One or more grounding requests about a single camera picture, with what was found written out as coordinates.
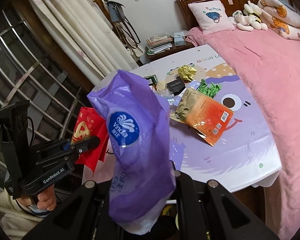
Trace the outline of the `cream sleeve forearm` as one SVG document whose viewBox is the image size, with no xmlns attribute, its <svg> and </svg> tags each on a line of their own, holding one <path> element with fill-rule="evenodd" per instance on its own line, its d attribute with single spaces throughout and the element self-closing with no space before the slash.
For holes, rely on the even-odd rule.
<svg viewBox="0 0 300 240">
<path fill-rule="evenodd" d="M 13 199 L 6 190 L 0 191 L 0 226 L 9 239 L 22 239 L 43 220 L 34 215 L 30 205 L 26 194 Z"/>
</svg>

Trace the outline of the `person's left hand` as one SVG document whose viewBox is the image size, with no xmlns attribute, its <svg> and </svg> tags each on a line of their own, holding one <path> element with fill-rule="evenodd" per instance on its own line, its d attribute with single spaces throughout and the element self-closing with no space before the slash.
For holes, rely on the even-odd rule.
<svg viewBox="0 0 300 240">
<path fill-rule="evenodd" d="M 46 209 L 47 211 L 52 211 L 56 207 L 56 195 L 54 185 L 50 186 L 49 188 L 45 189 L 43 192 L 38 194 L 38 202 L 37 207 L 40 210 Z M 20 205 L 29 207 L 30 205 L 34 204 L 34 200 L 29 197 L 27 194 L 22 194 L 20 198 L 17 199 L 17 202 Z"/>
</svg>

